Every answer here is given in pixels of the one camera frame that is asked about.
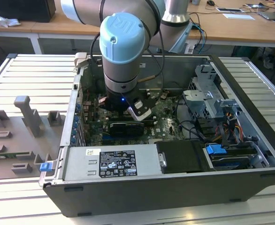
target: light blue joint cap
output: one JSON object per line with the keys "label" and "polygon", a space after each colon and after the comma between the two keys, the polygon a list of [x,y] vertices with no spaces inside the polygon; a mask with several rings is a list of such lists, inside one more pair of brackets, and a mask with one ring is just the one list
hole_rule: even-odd
{"label": "light blue joint cap", "polygon": [[162,19],[162,16],[164,15],[166,11],[166,4],[164,0],[153,0],[154,3],[156,4],[159,12],[160,12],[160,19]]}
{"label": "light blue joint cap", "polygon": [[126,64],[144,51],[143,23],[130,13],[115,13],[106,17],[100,26],[100,50],[114,64]]}
{"label": "light blue joint cap", "polygon": [[191,22],[186,26],[186,28],[182,32],[180,38],[176,41],[176,43],[173,45],[173,47],[170,49],[169,52],[179,53],[183,50],[184,44],[189,36],[192,26],[193,26],[193,23],[191,23]]}

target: black box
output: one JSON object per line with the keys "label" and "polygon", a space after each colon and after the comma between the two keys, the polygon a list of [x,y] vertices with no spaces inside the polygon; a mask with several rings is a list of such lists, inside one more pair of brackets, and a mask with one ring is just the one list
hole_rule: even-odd
{"label": "black box", "polygon": [[55,11],[54,0],[0,0],[0,16],[8,19],[48,23]]}

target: barcode sticker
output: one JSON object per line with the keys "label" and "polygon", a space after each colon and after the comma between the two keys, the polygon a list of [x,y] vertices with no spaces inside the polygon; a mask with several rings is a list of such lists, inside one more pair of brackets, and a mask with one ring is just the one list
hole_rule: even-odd
{"label": "barcode sticker", "polygon": [[98,156],[100,155],[101,149],[86,149],[87,156]]}

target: white paper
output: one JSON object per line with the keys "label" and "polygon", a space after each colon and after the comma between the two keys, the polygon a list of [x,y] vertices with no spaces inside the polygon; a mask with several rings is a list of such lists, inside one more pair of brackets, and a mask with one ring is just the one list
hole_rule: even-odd
{"label": "white paper", "polygon": [[6,19],[0,16],[0,25],[7,28],[8,26],[18,26],[21,24],[17,19]]}
{"label": "white paper", "polygon": [[252,16],[250,15],[238,15],[238,14],[226,14],[223,13],[223,15],[227,19],[240,19],[240,20],[255,20]]}

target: blue clip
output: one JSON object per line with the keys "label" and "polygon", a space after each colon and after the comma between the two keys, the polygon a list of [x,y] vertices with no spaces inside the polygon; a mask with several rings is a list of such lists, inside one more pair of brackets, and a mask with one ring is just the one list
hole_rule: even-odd
{"label": "blue clip", "polygon": [[208,154],[226,154],[227,151],[220,144],[210,144],[206,147]]}
{"label": "blue clip", "polygon": [[40,170],[41,172],[51,172],[51,171],[52,171],[52,166],[53,166],[53,163],[52,163],[52,162],[51,162],[51,163],[42,163],[42,164],[40,165],[39,170]]}

